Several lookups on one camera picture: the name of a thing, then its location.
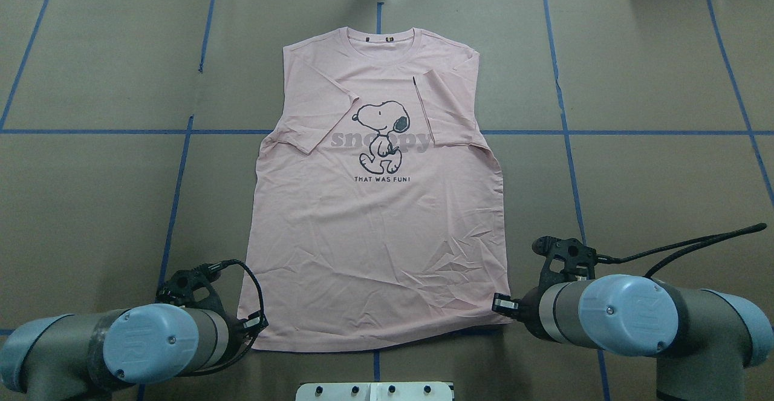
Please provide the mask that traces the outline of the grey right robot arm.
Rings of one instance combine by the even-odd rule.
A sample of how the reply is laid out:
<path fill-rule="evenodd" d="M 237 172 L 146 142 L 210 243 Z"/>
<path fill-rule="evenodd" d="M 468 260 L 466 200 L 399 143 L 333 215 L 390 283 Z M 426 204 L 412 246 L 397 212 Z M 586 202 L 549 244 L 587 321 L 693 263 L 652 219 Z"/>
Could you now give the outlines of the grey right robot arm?
<path fill-rule="evenodd" d="M 735 233 L 671 244 L 645 275 L 605 275 L 599 264 L 626 258 L 601 255 L 576 239 L 542 236 L 538 285 L 522 298 L 495 293 L 492 310 L 524 324 L 536 338 L 656 361 L 658 400 L 743 400 L 746 369 L 772 353 L 772 323 L 753 302 L 714 290 L 687 290 L 654 274 L 694 250 Z"/>

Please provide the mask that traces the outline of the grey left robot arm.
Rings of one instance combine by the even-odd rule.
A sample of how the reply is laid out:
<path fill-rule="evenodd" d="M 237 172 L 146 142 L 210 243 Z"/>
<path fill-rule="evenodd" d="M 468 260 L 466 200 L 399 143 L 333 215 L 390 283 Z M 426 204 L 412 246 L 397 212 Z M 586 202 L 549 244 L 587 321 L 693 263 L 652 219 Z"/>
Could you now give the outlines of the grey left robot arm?
<path fill-rule="evenodd" d="M 224 309 L 213 283 L 238 266 L 259 308 L 245 318 Z M 30 400 L 111 400 L 135 385 L 209 376 L 243 359 L 268 326 L 262 287 L 243 261 L 175 272 L 154 304 L 22 324 L 2 346 L 2 384 Z"/>

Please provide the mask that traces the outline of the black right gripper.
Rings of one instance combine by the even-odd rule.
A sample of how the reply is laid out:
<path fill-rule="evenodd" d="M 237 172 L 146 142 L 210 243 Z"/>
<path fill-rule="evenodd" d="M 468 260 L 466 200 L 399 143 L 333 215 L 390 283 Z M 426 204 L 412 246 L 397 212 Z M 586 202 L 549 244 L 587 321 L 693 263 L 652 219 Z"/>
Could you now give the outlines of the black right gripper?
<path fill-rule="evenodd" d="M 578 277 L 591 279 L 595 275 L 598 252 L 575 238 L 560 239 L 540 236 L 534 240 L 532 251 L 545 258 L 538 284 L 522 299 L 503 293 L 494 293 L 492 311 L 507 318 L 517 318 L 521 323 L 533 323 L 538 319 L 539 300 L 551 287 L 577 281 Z"/>

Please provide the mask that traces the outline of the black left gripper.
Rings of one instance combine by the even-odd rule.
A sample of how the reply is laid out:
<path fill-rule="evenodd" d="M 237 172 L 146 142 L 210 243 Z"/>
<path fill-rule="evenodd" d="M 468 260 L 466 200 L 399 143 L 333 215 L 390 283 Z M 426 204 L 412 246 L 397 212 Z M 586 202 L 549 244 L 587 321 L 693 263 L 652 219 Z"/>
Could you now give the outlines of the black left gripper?
<path fill-rule="evenodd" d="M 242 355 L 244 336 L 257 336 L 268 327 L 264 310 L 238 319 L 225 310 L 213 283 L 232 263 L 211 263 L 178 270 L 157 289 L 157 303 L 186 309 L 207 310 L 215 329 L 213 353 L 205 365 L 234 365 Z"/>

